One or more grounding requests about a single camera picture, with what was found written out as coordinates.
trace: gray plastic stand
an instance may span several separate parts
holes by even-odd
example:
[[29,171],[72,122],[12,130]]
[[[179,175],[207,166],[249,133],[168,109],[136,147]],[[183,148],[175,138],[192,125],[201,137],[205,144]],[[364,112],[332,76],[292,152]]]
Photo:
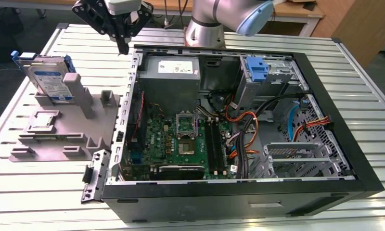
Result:
[[96,151],[109,148],[120,96],[109,90],[91,95],[80,80],[77,73],[65,74],[76,104],[53,104],[36,94],[40,107],[11,152],[12,162],[91,160]]

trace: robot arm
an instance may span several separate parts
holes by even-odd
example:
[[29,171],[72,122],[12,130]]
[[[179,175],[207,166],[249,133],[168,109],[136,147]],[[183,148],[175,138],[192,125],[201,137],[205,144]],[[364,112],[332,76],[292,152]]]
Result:
[[244,36],[264,27],[275,10],[271,0],[195,0],[185,42],[192,47],[224,46],[224,26]]
[[[109,35],[119,53],[128,54],[128,43],[148,23],[153,6],[141,0],[79,0],[72,11],[101,35]],[[132,12],[137,12],[136,21]]]
[[[185,31],[189,46],[219,48],[224,45],[224,26],[253,36],[273,13],[272,0],[195,0],[192,21]],[[149,21],[152,4],[141,0],[79,0],[72,11],[101,34],[117,42],[120,54]],[[132,21],[131,13],[137,12]]]

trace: hard drive label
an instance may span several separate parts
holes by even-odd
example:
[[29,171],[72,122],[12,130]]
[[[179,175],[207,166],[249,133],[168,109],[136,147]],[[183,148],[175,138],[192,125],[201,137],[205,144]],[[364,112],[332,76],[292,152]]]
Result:
[[35,71],[36,80],[44,89],[47,95],[57,101],[57,103],[67,103],[72,99],[69,88],[63,83],[63,75],[56,71]]

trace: open computer tower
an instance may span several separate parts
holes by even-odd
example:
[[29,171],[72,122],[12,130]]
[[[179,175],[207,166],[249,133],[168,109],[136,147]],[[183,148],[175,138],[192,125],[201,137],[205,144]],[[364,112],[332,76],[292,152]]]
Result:
[[159,46],[84,181],[124,222],[309,216],[384,190],[305,54]]

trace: metal case frame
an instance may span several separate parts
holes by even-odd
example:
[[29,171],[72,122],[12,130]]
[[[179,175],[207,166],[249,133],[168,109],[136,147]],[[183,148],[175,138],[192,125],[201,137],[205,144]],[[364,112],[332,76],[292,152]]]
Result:
[[[351,199],[367,198],[368,196],[381,192],[384,187],[376,176],[376,173],[364,156],[361,148],[355,140],[352,132],[335,106],[324,85],[319,79],[315,69],[309,63],[307,55],[292,52],[271,52],[271,51],[237,51],[229,49],[208,49],[208,48],[185,48],[168,46],[136,46],[137,51],[133,54],[132,68],[129,70],[129,79],[136,81],[137,66],[143,66],[143,60],[137,54],[153,55],[215,55],[215,56],[240,56],[249,54],[288,54],[293,57],[299,71],[301,72],[307,84],[311,86],[311,94],[313,94],[321,112],[332,115],[333,135],[340,144],[343,153],[345,154],[349,165],[353,169],[356,180],[327,180],[327,181],[283,181],[257,182],[255,180],[244,180],[241,183],[207,183],[207,184],[120,184],[116,181],[115,173],[117,173],[117,163],[125,161],[128,156],[121,155],[123,143],[115,142],[112,145],[112,158],[109,160],[109,170],[103,191],[103,200],[117,213],[125,222],[145,221],[177,221],[177,220],[199,220],[199,219],[221,219],[221,218],[263,218],[267,217],[263,211],[248,212],[237,209],[237,213],[232,213],[233,206],[237,203],[249,205],[249,208],[257,207],[257,199],[271,198],[276,204],[287,198],[300,200],[303,203],[297,209],[275,216],[309,216],[327,210],[335,205]],[[121,108],[120,120],[116,129],[125,131],[127,120],[124,120],[127,108],[129,104],[124,100]],[[203,209],[208,209],[211,213],[203,213]]]

